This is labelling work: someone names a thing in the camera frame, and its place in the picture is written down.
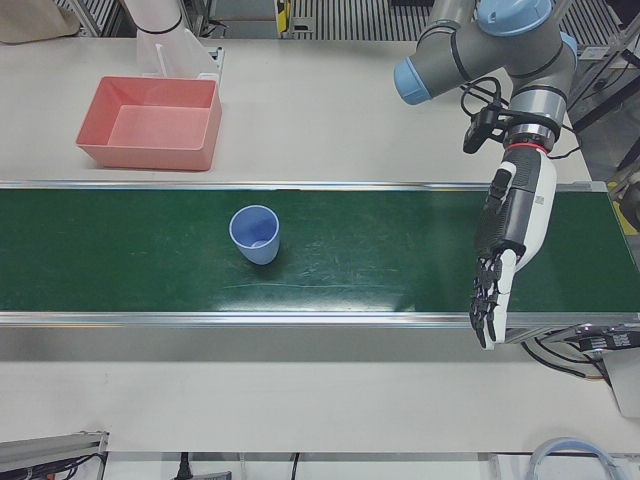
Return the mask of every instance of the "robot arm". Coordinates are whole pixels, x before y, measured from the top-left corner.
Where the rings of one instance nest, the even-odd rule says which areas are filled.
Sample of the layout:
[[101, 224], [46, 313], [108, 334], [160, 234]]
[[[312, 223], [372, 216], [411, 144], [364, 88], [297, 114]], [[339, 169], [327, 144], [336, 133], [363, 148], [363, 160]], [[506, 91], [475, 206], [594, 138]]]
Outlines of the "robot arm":
[[[556, 171], [547, 157], [566, 110], [576, 44], [552, 18], [551, 0], [440, 0], [416, 53], [396, 66], [396, 88], [415, 105], [504, 67], [513, 82], [509, 110], [499, 102], [472, 119], [465, 151], [500, 125], [505, 147], [480, 215], [470, 318], [483, 348], [504, 342], [515, 273], [538, 252], [547, 230]], [[500, 122], [500, 116], [507, 120]]]

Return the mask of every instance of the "metal frame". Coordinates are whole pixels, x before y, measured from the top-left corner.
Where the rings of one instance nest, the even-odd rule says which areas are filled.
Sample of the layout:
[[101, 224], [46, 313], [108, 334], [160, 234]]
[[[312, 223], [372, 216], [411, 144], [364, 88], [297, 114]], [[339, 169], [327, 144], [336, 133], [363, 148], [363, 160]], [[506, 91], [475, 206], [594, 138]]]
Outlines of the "metal frame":
[[[487, 191], [488, 183], [422, 182], [182, 182], [113, 180], [15, 180], [0, 181], [0, 189], [101, 189], [101, 190], [356, 190], [356, 191]], [[604, 182], [559, 184], [558, 192], [606, 193]]]
[[569, 101], [567, 102], [568, 111], [571, 111], [582, 99], [582, 97], [587, 94], [596, 80], [622, 54], [631, 40], [633, 40], [638, 34], [640, 34], [640, 15], [637, 15], [636, 18], [627, 26], [627, 28], [625, 28], [623, 32], [620, 32], [617, 38], [612, 39], [614, 43], [609, 48], [609, 58], [606, 61], [602, 61], [602, 64], [599, 66], [599, 68], [597, 68], [597, 64], [594, 64], [594, 67], [596, 68], [592, 68], [591, 70], [587, 71], [577, 82], [577, 84], [572, 88], [571, 94], [569, 95]]
[[[640, 325], [639, 313], [514, 312], [509, 328]], [[468, 312], [0, 312], [2, 327], [468, 328]]]
[[102, 32], [100, 31], [100, 27], [96, 23], [93, 15], [89, 11], [89, 8], [82, 0], [67, 0], [71, 4], [71, 8], [75, 12], [80, 20], [80, 23], [84, 27], [84, 29], [92, 36], [99, 37]]
[[[109, 434], [106, 432], [85, 432], [61, 437], [0, 443], [0, 472], [106, 453], [108, 439]], [[98, 480], [103, 474], [104, 462], [101, 462]]]

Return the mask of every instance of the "metal bracket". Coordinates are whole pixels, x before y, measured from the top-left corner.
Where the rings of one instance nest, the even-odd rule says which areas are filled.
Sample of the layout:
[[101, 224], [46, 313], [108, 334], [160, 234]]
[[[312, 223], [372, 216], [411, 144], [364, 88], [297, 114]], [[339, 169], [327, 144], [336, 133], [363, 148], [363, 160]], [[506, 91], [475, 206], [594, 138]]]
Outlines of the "metal bracket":
[[[0, 443], [0, 472], [103, 454], [107, 451], [108, 438], [107, 432], [82, 432], [61, 437]], [[98, 480], [102, 478], [103, 472], [104, 465], [101, 465]]]

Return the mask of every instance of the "red ring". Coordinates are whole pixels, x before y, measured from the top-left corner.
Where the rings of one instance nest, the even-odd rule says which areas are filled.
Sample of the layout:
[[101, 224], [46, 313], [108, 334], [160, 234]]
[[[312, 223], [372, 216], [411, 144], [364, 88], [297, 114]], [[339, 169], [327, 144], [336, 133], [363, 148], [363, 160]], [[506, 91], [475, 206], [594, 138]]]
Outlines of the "red ring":
[[508, 152], [509, 150], [511, 150], [512, 148], [515, 147], [529, 147], [529, 148], [535, 148], [537, 150], [542, 150], [544, 152], [545, 155], [549, 154], [549, 151], [544, 148], [541, 145], [537, 145], [535, 143], [527, 143], [527, 142], [518, 142], [518, 143], [512, 143], [511, 145], [509, 145], [507, 148], [505, 148], [505, 152]]

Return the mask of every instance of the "metal grating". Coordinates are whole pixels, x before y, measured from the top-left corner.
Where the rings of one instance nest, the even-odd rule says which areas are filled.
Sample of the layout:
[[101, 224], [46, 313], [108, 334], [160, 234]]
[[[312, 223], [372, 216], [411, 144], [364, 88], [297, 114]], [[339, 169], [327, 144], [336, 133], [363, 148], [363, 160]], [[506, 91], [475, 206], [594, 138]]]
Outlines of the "metal grating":
[[[293, 0], [294, 31], [300, 40], [416, 41], [427, 23], [428, 7], [391, 7], [388, 0]], [[562, 19], [562, 30], [581, 48], [616, 43], [617, 19], [604, 0], [574, 0]]]
[[294, 0], [293, 17], [307, 19], [300, 40], [411, 40], [427, 23], [428, 7], [391, 7], [388, 0]]
[[[107, 18], [109, 17], [109, 13], [113, 8], [114, 3], [117, 0], [80, 0], [89, 9], [91, 16], [98, 24], [100, 31], [104, 30], [104, 26], [107, 23]], [[65, 8], [73, 12], [73, 8], [68, 0], [55, 0], [56, 5], [59, 7]]]
[[575, 0], [560, 21], [581, 47], [615, 45], [620, 29], [604, 0]]

